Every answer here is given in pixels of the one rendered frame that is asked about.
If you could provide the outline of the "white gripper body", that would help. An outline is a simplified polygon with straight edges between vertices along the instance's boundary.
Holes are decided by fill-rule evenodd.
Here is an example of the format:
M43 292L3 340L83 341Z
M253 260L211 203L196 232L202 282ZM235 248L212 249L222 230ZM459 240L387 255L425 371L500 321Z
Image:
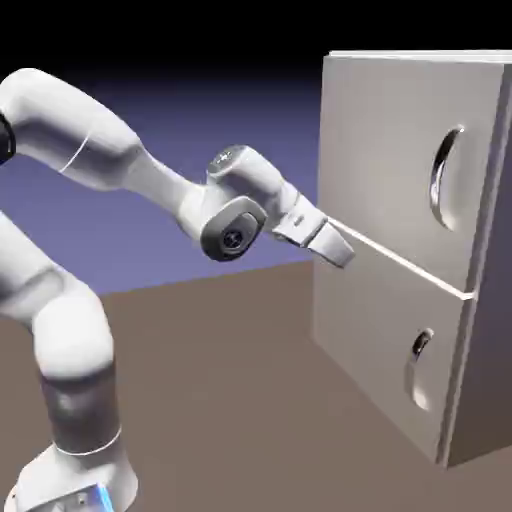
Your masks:
M307 248L337 268L345 268L355 255L352 246L330 221L322 225Z

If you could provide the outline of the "large grey cabinet door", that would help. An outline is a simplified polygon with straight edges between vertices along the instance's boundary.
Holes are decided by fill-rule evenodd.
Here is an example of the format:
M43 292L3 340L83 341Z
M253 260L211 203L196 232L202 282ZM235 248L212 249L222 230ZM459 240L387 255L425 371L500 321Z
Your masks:
M508 104L512 51L334 51L323 62L321 207L461 290L478 252ZM436 151L465 132L442 184L444 229L428 202Z

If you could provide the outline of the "light grey cabinet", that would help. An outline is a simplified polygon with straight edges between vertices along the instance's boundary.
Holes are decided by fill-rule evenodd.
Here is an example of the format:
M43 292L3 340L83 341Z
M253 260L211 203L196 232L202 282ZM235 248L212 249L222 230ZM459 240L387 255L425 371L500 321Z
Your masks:
M498 165L489 194L475 286L461 291L334 218L357 238L420 276L472 295L454 354L447 432L440 461L453 467L512 445L512 72Z

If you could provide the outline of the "small grey cabinet door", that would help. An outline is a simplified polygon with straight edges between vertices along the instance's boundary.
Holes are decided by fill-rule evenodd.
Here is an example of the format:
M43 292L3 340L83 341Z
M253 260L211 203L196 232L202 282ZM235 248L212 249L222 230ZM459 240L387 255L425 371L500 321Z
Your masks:
M473 297L428 280L357 238L344 269L313 265L314 341L430 460L442 458L454 354ZM434 336L420 357L431 400L422 411L403 388L403 369L418 332Z

